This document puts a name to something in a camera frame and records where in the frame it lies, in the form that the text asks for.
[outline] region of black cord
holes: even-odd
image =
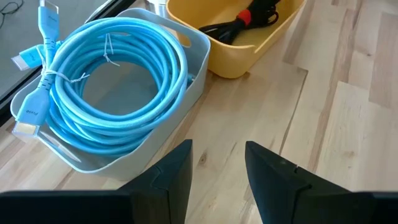
[[[24,5],[24,0],[21,0],[21,3],[18,4],[18,2],[9,2],[7,3],[2,9],[0,9],[0,14],[2,15],[1,22],[0,22],[0,29],[4,25],[4,20],[6,19],[6,15],[11,15],[16,13],[23,5]],[[7,7],[10,5],[15,5],[16,8],[12,10],[7,10]]]
[[[249,24],[237,17],[234,21],[204,26],[199,30],[224,44],[231,45],[242,30],[275,24],[279,18],[275,6],[278,2],[279,0],[253,0],[247,8],[251,15]]]

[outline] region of white plastic bin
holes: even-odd
[[[157,16],[145,9],[128,9],[118,17],[134,17],[163,25],[186,35],[191,42],[184,47],[188,60],[188,72],[195,77],[187,88],[185,98],[178,110],[130,154],[109,158],[85,153],[59,139],[47,125],[40,128],[38,138],[67,164],[78,172],[129,180],[139,175],[171,132],[188,113],[203,92],[205,85],[210,41],[205,34],[176,22]],[[121,63],[116,67],[110,63],[98,68],[87,81],[84,99],[95,107],[114,114],[125,114],[144,106],[157,93],[149,72],[138,66]],[[11,103],[11,113],[18,114],[25,96],[33,91],[39,78],[18,92]]]

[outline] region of wooden table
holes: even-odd
[[[260,223],[244,165],[253,140],[350,190],[398,190],[398,2],[308,0],[242,78],[206,88],[152,162],[193,139],[187,223]],[[0,190],[116,189],[0,129]]]

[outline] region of yellow plastic bin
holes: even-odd
[[[252,0],[169,0],[167,12],[171,19],[194,29],[232,21]],[[304,0],[280,0],[279,20],[270,27],[242,31],[233,45],[212,37],[208,68],[225,78],[238,78],[286,32],[303,6]],[[184,37],[178,35],[184,43]]]

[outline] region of glass surface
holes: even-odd
[[[20,4],[21,0],[0,0],[0,9],[9,2]],[[50,0],[50,2],[59,7],[59,39],[62,40],[71,31],[81,26],[97,8],[105,7],[111,0]],[[4,18],[4,24],[0,28],[0,99],[25,79],[30,72],[29,70],[19,71],[11,57],[43,42],[37,27],[38,6],[39,0],[24,0],[24,4],[16,13],[6,15]]]

